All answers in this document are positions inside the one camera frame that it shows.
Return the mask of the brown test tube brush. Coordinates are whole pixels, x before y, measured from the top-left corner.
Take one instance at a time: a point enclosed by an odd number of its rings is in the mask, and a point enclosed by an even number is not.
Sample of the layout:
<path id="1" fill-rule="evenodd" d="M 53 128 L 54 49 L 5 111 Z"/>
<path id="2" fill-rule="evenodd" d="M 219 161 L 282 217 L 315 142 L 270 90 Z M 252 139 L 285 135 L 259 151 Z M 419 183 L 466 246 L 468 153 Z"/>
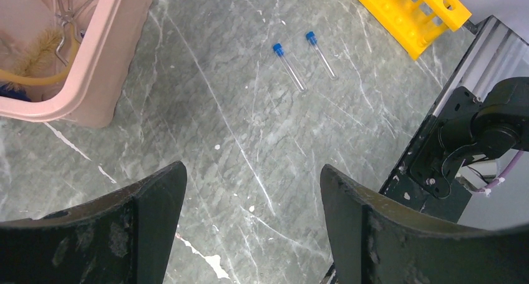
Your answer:
<path id="1" fill-rule="evenodd" d="M 17 76 L 36 78 L 54 62 L 56 49 L 62 39 L 63 32 L 58 28 L 48 28 L 42 31 L 26 46 L 9 72 Z"/>

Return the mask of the metal crucible tongs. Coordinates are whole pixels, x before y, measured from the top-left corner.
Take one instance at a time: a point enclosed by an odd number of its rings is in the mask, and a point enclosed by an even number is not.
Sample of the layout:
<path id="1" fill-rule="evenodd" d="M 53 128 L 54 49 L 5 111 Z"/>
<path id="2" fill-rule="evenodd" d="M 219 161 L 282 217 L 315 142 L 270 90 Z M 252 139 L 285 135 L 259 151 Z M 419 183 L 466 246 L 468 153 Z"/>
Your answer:
<path id="1" fill-rule="evenodd" d="M 76 19 L 82 14 L 82 12 L 89 7 L 95 0 L 86 0 L 82 5 L 80 5 L 78 8 L 74 7 L 73 0 L 66 0 L 64 2 L 63 0 L 56 0 L 57 8 L 59 10 L 58 13 L 55 13 L 56 18 L 59 20 L 59 25 L 62 28 L 62 38 L 59 43 L 59 45 L 55 49 L 55 55 L 58 58 L 58 60 L 61 61 L 61 63 L 66 67 L 69 63 L 69 61 L 63 57 L 61 54 L 61 50 L 64 47 L 64 44 L 66 42 L 67 38 L 67 26 L 70 26 L 74 30 L 74 38 L 71 39 L 72 42 L 81 43 L 85 31 L 83 29 L 79 29 Z"/>

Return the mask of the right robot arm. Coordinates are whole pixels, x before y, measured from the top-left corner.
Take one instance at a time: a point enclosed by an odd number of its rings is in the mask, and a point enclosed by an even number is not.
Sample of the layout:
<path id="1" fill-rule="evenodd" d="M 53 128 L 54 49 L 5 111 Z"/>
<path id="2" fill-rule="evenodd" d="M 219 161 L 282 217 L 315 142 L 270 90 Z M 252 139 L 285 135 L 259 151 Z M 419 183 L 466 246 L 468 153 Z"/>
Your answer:
<path id="1" fill-rule="evenodd" d="M 434 197 L 445 198 L 466 160 L 498 159 L 511 149 L 528 150 L 527 77 L 498 82 L 484 100 L 464 86 L 454 89 L 408 174 Z"/>

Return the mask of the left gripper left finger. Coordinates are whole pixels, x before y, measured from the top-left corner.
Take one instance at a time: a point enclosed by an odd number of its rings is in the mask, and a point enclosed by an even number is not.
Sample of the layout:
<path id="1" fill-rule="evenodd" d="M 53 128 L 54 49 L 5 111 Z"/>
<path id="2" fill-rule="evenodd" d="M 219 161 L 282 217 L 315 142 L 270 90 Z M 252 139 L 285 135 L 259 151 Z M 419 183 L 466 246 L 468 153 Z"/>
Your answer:
<path id="1" fill-rule="evenodd" d="M 162 283 L 187 186 L 174 162 L 40 219 L 1 223 L 2 283 Z"/>

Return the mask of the tan rubber tube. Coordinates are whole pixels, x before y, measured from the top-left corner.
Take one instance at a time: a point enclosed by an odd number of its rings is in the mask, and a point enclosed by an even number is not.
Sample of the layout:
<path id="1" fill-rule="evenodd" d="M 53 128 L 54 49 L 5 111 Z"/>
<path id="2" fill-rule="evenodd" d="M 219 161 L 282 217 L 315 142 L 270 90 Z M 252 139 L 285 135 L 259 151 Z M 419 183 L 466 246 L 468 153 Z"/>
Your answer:
<path id="1" fill-rule="evenodd" d="M 15 90 L 30 86 L 48 86 L 64 80 L 68 76 L 80 48 L 79 43 L 71 41 L 71 39 L 74 38 L 74 30 L 70 26 L 67 26 L 66 31 L 66 42 L 68 42 L 70 45 L 67 58 L 69 63 L 66 67 L 63 66 L 61 68 L 55 68 L 54 66 L 56 64 L 61 63 L 61 61 L 56 57 L 49 68 L 42 71 L 42 73 L 36 78 L 17 76 L 11 74 L 9 70 L 1 70 L 1 80 L 6 82 L 9 87 L 14 88 Z"/>

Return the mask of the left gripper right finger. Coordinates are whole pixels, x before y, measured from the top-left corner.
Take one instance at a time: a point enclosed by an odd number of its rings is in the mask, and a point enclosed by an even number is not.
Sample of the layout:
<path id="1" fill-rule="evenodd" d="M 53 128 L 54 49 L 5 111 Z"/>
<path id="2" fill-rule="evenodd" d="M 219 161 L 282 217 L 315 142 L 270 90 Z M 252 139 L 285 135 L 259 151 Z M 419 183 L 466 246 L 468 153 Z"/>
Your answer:
<path id="1" fill-rule="evenodd" d="M 412 210 L 332 165 L 321 198 L 339 283 L 527 283 L 528 226 L 489 231 Z"/>

